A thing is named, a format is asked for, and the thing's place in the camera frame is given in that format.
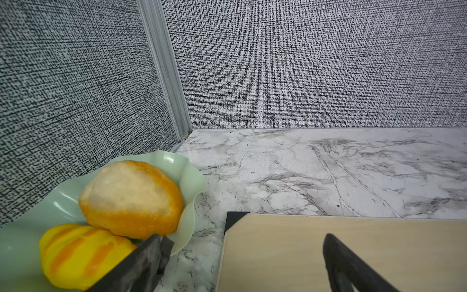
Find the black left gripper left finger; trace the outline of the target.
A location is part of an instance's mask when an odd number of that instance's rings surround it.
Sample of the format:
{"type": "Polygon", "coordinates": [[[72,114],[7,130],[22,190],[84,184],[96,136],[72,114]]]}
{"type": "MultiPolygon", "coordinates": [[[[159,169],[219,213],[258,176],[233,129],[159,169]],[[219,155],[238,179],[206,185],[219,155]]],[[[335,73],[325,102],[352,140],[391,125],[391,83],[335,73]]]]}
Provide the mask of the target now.
{"type": "Polygon", "coordinates": [[[163,278],[174,243],[155,234],[95,283],[89,292],[153,292],[163,278]]]}

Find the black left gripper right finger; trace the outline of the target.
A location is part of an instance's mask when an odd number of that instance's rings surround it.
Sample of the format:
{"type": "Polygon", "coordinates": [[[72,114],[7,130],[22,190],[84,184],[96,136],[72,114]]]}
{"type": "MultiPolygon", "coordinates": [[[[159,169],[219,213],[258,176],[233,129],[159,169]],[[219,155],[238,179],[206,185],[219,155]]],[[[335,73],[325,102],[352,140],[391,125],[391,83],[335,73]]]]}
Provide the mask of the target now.
{"type": "Polygon", "coordinates": [[[325,236],[323,257],[333,292],[397,291],[333,234],[325,236]]]}

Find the light wooden board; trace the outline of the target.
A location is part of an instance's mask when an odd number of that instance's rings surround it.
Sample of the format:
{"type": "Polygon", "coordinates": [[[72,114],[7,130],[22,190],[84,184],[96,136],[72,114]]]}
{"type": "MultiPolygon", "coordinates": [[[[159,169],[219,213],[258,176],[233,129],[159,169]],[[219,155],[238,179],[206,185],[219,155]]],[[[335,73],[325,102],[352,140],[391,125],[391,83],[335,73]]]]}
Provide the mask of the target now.
{"type": "Polygon", "coordinates": [[[464,292],[463,220],[229,212],[219,292],[464,292]]]}

